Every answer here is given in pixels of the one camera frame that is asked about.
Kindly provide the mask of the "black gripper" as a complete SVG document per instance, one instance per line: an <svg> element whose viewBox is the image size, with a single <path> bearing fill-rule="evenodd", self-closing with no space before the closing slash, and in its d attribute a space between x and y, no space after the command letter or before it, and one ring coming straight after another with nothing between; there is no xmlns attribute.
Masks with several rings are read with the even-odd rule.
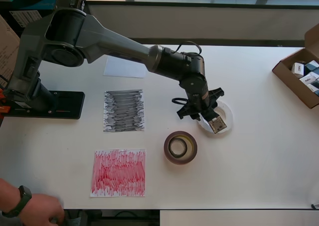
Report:
<svg viewBox="0 0 319 226"><path fill-rule="evenodd" d="M200 121L200 115L204 119L214 119L218 117L218 113L215 112L217 107L217 100L219 97L224 96L224 91L221 88L204 92L201 94L189 94L188 99L177 99L180 101L186 100L183 107L177 111L177 115L180 119L184 116L190 116L193 120Z"/></svg>

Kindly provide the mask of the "person's left hand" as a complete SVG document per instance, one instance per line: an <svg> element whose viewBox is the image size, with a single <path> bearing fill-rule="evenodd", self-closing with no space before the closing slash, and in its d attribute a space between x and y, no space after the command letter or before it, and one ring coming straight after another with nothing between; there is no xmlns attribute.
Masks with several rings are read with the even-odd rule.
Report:
<svg viewBox="0 0 319 226"><path fill-rule="evenodd" d="M25 226L59 226L64 221L65 212L56 197L34 194L19 218Z"/></svg>

